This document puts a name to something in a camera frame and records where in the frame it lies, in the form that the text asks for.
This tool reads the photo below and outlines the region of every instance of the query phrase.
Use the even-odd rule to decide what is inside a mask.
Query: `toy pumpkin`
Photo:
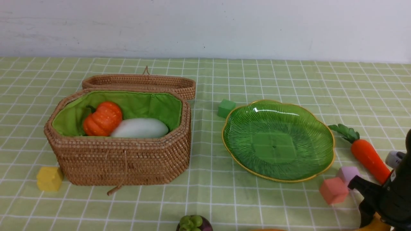
[[[91,114],[85,118],[83,129],[88,136],[110,136],[122,121],[123,114],[116,103],[105,101],[97,108],[87,107],[91,109]]]

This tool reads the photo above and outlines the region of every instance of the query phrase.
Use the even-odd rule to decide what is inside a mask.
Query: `orange carrot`
[[[341,137],[351,143],[351,153],[366,169],[383,184],[389,177],[391,171],[381,160],[374,147],[366,140],[360,139],[360,134],[345,125],[329,125],[331,130],[338,132]]]

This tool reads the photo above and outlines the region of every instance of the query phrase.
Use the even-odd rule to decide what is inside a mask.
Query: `white eggplant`
[[[133,118],[123,120],[111,133],[111,137],[152,139],[160,138],[169,132],[169,128],[154,118]]]

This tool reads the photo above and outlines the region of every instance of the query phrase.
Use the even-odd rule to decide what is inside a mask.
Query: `toy block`
[[[354,176],[361,176],[360,172],[358,171],[357,167],[354,166],[343,166],[337,172],[337,177],[339,177],[347,187],[350,181],[354,178]]]
[[[63,172],[59,167],[43,166],[37,174],[37,187],[41,191],[58,191],[63,178]]]
[[[236,103],[230,100],[223,99],[218,106],[217,116],[227,118],[229,113],[236,108]]]
[[[320,187],[320,193],[327,204],[337,204],[344,202],[348,195],[348,188],[339,178],[325,179]]]

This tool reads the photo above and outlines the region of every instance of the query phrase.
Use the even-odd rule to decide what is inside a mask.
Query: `grid pattern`
[[[41,192],[36,174],[56,166],[43,126],[56,104],[96,74],[183,76],[197,82],[191,101],[189,170],[169,185],[80,187],[64,180],[59,192]],[[247,173],[221,141],[223,99],[244,105],[259,99],[299,104],[326,124],[353,127],[382,158],[405,149],[411,127],[411,64],[223,59],[0,58],[0,230],[174,230],[185,214],[208,218],[216,231],[277,228],[290,231],[354,229],[356,192],[328,206],[318,192],[341,166],[357,166],[349,144],[336,137],[338,158],[313,180],[279,184]]]

